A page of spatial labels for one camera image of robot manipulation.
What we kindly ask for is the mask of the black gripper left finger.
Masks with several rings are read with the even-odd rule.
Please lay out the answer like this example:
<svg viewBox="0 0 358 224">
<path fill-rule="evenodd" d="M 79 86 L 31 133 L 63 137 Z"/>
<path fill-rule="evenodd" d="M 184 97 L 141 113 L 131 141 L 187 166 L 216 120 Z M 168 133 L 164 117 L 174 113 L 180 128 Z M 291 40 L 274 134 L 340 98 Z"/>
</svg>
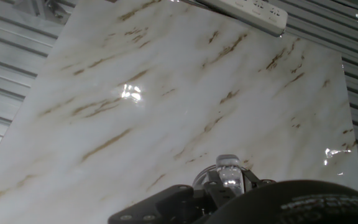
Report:
<svg viewBox="0 0 358 224">
<path fill-rule="evenodd" d="M 171 186 L 111 215 L 108 224 L 204 224 L 235 197 L 210 170 L 197 176 L 193 186 Z"/>
</svg>

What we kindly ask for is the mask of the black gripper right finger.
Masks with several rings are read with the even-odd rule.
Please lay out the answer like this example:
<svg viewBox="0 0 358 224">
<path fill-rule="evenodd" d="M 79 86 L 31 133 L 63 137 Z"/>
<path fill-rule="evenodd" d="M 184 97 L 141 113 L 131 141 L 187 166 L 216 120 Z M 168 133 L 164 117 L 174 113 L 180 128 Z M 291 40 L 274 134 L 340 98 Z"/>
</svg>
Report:
<svg viewBox="0 0 358 224">
<path fill-rule="evenodd" d="M 244 178 L 244 187 L 246 190 L 254 190 L 268 184 L 274 184 L 275 181 L 271 179 L 259 179 L 251 170 L 243 169 L 242 175 Z"/>
</svg>

